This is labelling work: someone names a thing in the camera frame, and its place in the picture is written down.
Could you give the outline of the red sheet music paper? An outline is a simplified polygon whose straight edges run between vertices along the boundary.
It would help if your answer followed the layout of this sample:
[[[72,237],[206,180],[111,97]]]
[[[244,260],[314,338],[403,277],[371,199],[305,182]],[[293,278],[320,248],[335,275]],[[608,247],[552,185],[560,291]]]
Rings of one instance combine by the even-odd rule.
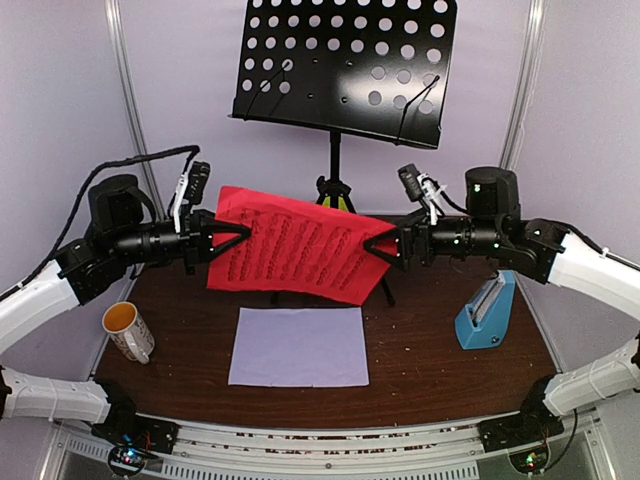
[[[251,235],[210,264],[210,290],[296,292],[361,306],[390,268],[364,249],[393,229],[383,220],[232,186],[221,188],[216,218]]]

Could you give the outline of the black music stand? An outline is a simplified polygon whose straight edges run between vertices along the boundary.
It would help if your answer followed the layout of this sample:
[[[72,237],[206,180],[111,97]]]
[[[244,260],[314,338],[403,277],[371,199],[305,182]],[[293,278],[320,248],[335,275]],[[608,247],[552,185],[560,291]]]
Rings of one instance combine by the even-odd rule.
[[[453,1],[250,1],[231,115],[328,132],[317,202],[352,212],[343,135],[438,147],[456,15]]]

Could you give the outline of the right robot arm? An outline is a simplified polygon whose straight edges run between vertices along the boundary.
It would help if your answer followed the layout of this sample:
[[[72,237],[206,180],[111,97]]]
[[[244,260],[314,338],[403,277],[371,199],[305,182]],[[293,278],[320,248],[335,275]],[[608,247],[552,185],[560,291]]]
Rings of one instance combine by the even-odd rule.
[[[633,317],[639,316],[638,265],[599,247],[576,227],[555,220],[521,217],[517,176],[499,167],[474,167],[465,174],[466,205],[458,215],[438,212],[440,185],[412,165],[398,171],[405,192],[421,208],[392,229],[364,241],[364,249],[407,269],[418,257],[428,266],[436,256],[497,260],[501,269],[541,284],[568,288]],[[537,381],[513,419],[519,440],[535,440],[551,424],[586,404],[639,386],[639,341],[632,339],[591,363]]]

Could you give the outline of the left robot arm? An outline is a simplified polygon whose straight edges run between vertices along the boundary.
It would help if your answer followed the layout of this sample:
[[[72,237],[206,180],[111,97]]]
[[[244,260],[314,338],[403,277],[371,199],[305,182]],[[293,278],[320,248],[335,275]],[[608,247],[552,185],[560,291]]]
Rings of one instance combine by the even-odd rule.
[[[86,305],[137,264],[183,262],[187,274],[248,240],[248,227],[181,207],[160,221],[132,174],[109,177],[87,193],[90,224],[84,236],[54,249],[32,280],[1,296],[1,348],[8,350],[49,320]],[[133,401],[114,383],[72,382],[1,370],[1,416],[80,420],[104,424],[123,444],[144,433]]]

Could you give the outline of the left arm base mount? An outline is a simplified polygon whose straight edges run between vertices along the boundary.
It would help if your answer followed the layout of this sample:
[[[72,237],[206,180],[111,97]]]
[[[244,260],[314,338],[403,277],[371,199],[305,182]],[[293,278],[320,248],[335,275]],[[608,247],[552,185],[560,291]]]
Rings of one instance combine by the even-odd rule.
[[[112,447],[106,464],[113,474],[131,478],[146,467],[161,462],[161,454],[171,454],[179,425],[166,420],[135,415],[133,422],[117,426],[114,422],[91,424],[93,436],[109,442]]]

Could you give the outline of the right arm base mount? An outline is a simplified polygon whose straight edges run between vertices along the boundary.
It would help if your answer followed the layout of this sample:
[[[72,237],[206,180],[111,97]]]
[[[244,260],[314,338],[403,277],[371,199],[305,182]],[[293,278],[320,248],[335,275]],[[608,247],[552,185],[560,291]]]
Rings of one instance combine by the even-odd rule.
[[[551,464],[549,440],[564,431],[563,422],[554,416],[523,412],[478,424],[484,452],[506,451],[515,471],[529,476],[543,473]]]

